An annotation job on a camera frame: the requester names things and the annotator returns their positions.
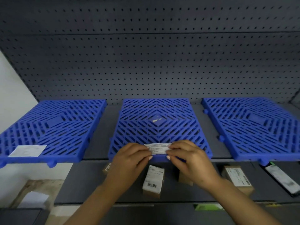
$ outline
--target pegboard wall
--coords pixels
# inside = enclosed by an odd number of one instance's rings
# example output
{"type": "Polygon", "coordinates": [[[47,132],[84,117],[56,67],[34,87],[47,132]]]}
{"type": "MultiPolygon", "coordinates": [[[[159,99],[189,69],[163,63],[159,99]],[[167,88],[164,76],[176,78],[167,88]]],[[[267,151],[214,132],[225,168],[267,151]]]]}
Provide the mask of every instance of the pegboard wall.
{"type": "Polygon", "coordinates": [[[284,103],[300,87],[299,5],[2,0],[0,48],[39,101],[263,96],[284,103]]]}

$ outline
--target blue plastic pallet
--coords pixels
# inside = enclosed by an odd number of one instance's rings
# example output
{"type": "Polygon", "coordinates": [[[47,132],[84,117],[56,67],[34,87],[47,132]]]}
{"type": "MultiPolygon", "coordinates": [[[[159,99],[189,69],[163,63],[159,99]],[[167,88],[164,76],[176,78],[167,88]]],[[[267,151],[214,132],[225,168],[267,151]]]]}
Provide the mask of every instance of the blue plastic pallet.
{"type": "Polygon", "coordinates": [[[107,103],[42,101],[0,135],[0,168],[7,163],[80,162],[107,103]],[[38,157],[8,157],[18,145],[47,145],[38,157]]]}
{"type": "Polygon", "coordinates": [[[204,98],[202,105],[236,161],[300,160],[300,123],[268,98],[204,98]]]}
{"type": "MultiPolygon", "coordinates": [[[[190,140],[212,157],[207,140],[188,99],[125,99],[108,158],[130,142],[170,143],[190,140]]],[[[168,161],[166,155],[154,155],[153,162],[168,161]]]]}

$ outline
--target hand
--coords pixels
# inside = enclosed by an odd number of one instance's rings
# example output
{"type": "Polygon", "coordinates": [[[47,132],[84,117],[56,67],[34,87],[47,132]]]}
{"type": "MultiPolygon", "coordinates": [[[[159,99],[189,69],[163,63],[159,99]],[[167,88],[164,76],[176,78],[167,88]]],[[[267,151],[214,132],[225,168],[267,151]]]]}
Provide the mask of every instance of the hand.
{"type": "Polygon", "coordinates": [[[173,142],[167,150],[168,159],[190,180],[205,190],[214,187],[222,178],[216,172],[206,153],[189,140],[173,142]]]}
{"type": "Polygon", "coordinates": [[[137,143],[128,143],[115,155],[103,188],[120,197],[134,183],[142,170],[152,159],[152,152],[137,143]]]}

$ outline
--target white paper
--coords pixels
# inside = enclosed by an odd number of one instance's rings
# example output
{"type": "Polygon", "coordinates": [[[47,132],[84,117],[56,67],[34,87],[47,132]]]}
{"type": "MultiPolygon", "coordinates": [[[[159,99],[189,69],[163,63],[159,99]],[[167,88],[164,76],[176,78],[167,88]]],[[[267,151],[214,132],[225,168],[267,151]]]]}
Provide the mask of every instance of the white paper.
{"type": "Polygon", "coordinates": [[[8,157],[38,157],[47,145],[19,145],[8,157]]]}
{"type": "Polygon", "coordinates": [[[150,151],[152,151],[152,155],[158,155],[158,154],[166,154],[166,151],[169,150],[169,146],[172,143],[158,143],[158,144],[144,144],[149,148],[150,151]]]}
{"type": "Polygon", "coordinates": [[[248,178],[239,167],[226,167],[226,171],[236,187],[251,186],[248,178]]]}
{"type": "Polygon", "coordinates": [[[31,191],[23,198],[18,208],[43,208],[45,209],[45,202],[49,195],[31,191]]]}
{"type": "Polygon", "coordinates": [[[105,168],[105,171],[109,171],[110,165],[111,165],[111,162],[107,165],[107,167],[105,168]]]}
{"type": "Polygon", "coordinates": [[[143,189],[160,194],[164,172],[165,169],[150,165],[143,184],[143,189]]]}
{"type": "Polygon", "coordinates": [[[286,173],[283,172],[275,164],[267,166],[265,168],[274,178],[279,181],[284,188],[286,188],[291,194],[295,194],[300,191],[300,185],[298,185],[293,179],[291,179],[286,173]]]}

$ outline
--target white sticker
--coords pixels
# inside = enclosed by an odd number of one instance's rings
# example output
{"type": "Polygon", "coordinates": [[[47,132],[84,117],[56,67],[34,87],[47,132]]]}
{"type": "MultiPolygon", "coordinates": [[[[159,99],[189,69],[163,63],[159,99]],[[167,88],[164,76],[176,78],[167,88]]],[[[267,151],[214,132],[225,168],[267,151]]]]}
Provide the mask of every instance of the white sticker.
{"type": "Polygon", "coordinates": [[[149,148],[150,151],[152,151],[152,155],[158,155],[158,154],[166,154],[166,151],[169,150],[169,146],[172,143],[158,143],[158,144],[144,144],[149,148]]]}
{"type": "Polygon", "coordinates": [[[107,165],[107,167],[105,168],[105,171],[108,171],[110,169],[110,165],[111,165],[111,162],[107,165]]]}
{"type": "Polygon", "coordinates": [[[291,179],[286,173],[283,172],[278,166],[272,164],[265,168],[277,181],[279,181],[284,188],[286,188],[291,194],[295,194],[300,191],[300,185],[298,185],[293,179],[291,179]]]}
{"type": "Polygon", "coordinates": [[[226,167],[225,168],[232,183],[236,187],[242,187],[242,186],[251,186],[248,178],[244,174],[241,168],[239,167],[226,167]]]}
{"type": "Polygon", "coordinates": [[[160,194],[164,172],[165,169],[150,165],[143,184],[143,189],[160,194]]]}
{"type": "Polygon", "coordinates": [[[47,145],[19,145],[8,157],[38,157],[47,145]]]}

